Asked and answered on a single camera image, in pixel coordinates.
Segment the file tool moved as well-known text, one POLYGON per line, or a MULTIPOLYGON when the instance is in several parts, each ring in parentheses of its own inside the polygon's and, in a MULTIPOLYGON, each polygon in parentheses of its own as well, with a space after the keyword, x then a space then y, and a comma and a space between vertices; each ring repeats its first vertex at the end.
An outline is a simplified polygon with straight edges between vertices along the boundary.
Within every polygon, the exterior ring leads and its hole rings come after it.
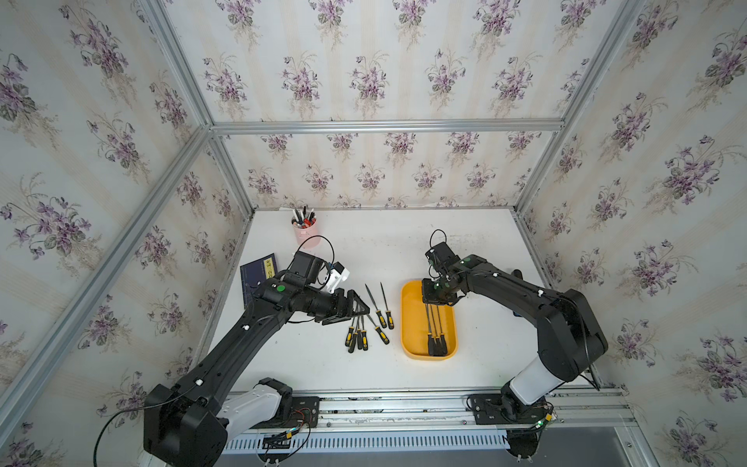
POLYGON ((356 318, 353 317, 349 323, 347 334, 345 336, 344 345, 347 348, 350 348, 350 346, 353 344, 353 338, 355 337, 355 325, 356 325, 356 318))
POLYGON ((432 329, 432 321, 431 321, 431 309, 430 305, 425 304, 425 313, 426 313, 426 323, 427 323, 427 348, 428 348, 428 355, 429 356, 435 356, 436 355, 436 342, 433 335, 433 329, 432 329))
POLYGON ((439 344, 437 337, 434 335, 433 332, 433 326, 432 326, 432 314, 431 314, 431 307, 430 305, 425 305, 425 312, 426 312, 426 321, 427 321, 427 344, 428 344, 428 353, 430 356, 436 357, 440 355, 439 352, 439 344))
POLYGON ((436 315, 435 315, 436 307, 437 307, 437 305, 434 305, 432 307, 432 316, 433 316, 434 335, 437 337, 438 344, 439 344, 438 325, 436 324, 436 320, 435 320, 435 318, 436 318, 436 315))
POLYGON ((447 354, 449 353, 449 348, 447 347, 447 342, 445 341, 445 332, 440 307, 436 307, 435 315, 436 324, 438 325, 440 355, 447 356, 447 354))

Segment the yellow plastic storage box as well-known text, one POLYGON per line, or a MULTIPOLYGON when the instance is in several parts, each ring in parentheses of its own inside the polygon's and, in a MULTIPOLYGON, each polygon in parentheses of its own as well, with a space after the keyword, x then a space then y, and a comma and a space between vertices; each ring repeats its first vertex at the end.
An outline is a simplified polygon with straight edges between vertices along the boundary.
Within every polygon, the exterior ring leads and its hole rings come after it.
POLYGON ((457 352, 455 312, 447 305, 427 305, 421 282, 406 283, 401 291, 401 344, 414 360, 446 360, 457 352))

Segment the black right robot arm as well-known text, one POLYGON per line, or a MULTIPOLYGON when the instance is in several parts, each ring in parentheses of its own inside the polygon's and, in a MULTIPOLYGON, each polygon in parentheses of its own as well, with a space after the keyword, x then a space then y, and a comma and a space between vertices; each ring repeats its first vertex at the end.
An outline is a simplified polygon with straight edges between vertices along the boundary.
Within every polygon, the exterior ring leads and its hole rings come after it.
POLYGON ((430 247, 425 257, 436 276, 421 282, 424 303, 456 305, 474 293, 503 305, 535 328, 537 356, 501 389, 506 412, 516 414, 536 405, 575 381, 608 351, 609 342, 582 292, 540 287, 480 256, 460 257, 446 242, 430 247))

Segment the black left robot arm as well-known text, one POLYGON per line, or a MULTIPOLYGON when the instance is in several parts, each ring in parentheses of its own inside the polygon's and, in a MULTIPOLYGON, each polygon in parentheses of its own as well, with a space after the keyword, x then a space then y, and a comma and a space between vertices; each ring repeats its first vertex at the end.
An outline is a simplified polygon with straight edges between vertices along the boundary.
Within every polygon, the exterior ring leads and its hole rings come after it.
POLYGON ((244 395, 230 392, 259 350, 295 313, 323 326, 369 314, 354 290, 315 286, 320 258, 299 251, 291 265, 258 284, 237 322, 196 366, 147 395, 143 449, 170 466, 212 466, 227 443, 273 418, 285 418, 292 390, 262 379, 244 395))

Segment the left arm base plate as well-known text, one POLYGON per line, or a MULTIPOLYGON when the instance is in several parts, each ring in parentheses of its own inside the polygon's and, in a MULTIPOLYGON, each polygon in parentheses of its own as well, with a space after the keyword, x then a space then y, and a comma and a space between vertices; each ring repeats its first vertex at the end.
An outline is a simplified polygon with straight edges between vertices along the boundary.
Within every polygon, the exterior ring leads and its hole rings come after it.
POLYGON ((320 402, 319 397, 293 396, 289 401, 280 403, 273 418, 260 422, 253 428, 293 428, 302 423, 315 428, 319 420, 320 402))

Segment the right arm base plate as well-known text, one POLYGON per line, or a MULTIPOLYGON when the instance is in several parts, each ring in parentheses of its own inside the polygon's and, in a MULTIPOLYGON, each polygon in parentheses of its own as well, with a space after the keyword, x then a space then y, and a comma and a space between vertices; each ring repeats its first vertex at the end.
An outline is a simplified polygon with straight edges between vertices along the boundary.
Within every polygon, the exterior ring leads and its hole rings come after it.
POLYGON ((478 425, 542 427, 552 420, 554 414, 554 406, 545 398, 532 405, 525 405, 513 396, 500 393, 469 395, 466 406, 478 425))

